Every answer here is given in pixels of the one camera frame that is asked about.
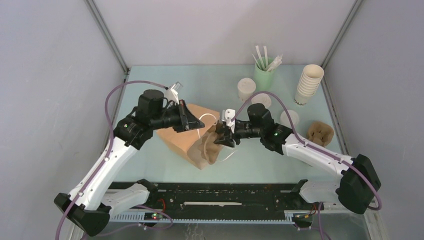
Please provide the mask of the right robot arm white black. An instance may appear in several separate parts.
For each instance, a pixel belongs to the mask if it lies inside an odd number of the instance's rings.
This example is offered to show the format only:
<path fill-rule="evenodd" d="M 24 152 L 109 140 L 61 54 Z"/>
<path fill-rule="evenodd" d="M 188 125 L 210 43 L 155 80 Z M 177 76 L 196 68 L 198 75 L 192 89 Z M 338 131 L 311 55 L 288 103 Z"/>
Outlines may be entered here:
<path fill-rule="evenodd" d="M 334 177 L 330 182 L 305 180 L 299 183 L 297 191 L 290 196 L 295 208 L 304 209 L 318 202 L 340 203 L 356 214 L 382 208 L 378 196 L 381 181 L 367 156 L 335 153 L 307 140 L 293 129 L 276 123 L 261 103 L 250 105 L 247 113 L 249 119 L 243 121 L 236 119 L 234 109 L 223 110 L 215 144 L 233 148 L 242 139 L 258 138 L 269 151 L 295 158 Z"/>

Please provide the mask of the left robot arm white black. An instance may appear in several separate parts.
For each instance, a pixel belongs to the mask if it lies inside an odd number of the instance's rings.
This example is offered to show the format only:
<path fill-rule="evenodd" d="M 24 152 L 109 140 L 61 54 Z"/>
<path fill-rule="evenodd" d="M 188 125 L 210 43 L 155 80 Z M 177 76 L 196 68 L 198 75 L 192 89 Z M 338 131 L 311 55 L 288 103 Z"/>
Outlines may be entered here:
<path fill-rule="evenodd" d="M 145 90 L 138 98 L 138 105 L 117 123 L 112 139 L 84 179 L 70 193 L 59 193 L 54 199 L 64 216 L 88 236 L 96 236 L 112 217 L 132 207 L 156 206 L 157 188 L 145 179 L 105 195 L 122 167 L 152 138 L 155 130 L 173 128 L 181 133 L 205 127 L 183 99 L 171 100 L 172 106 L 164 105 L 165 100 L 163 92 Z"/>

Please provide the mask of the brown paper takeout bag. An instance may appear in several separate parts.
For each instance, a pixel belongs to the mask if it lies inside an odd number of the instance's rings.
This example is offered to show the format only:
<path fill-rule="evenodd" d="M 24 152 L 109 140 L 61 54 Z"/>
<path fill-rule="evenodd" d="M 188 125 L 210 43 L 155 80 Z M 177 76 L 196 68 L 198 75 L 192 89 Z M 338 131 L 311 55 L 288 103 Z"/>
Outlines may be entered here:
<path fill-rule="evenodd" d="M 199 119 L 205 124 L 204 128 L 180 133 L 175 132 L 171 127 L 156 131 L 156 134 L 171 151 L 200 170 L 208 165 L 212 165 L 208 164 L 208 162 L 201 157 L 201 151 L 198 150 L 198 146 L 201 143 L 201 137 L 212 126 L 219 127 L 221 125 L 219 123 L 221 119 L 221 114 L 219 112 L 205 107 L 203 107 L 203 111 L 204 113 L 199 116 Z M 223 146 L 215 163 L 224 162 L 233 157 L 235 153 L 236 149 Z"/>

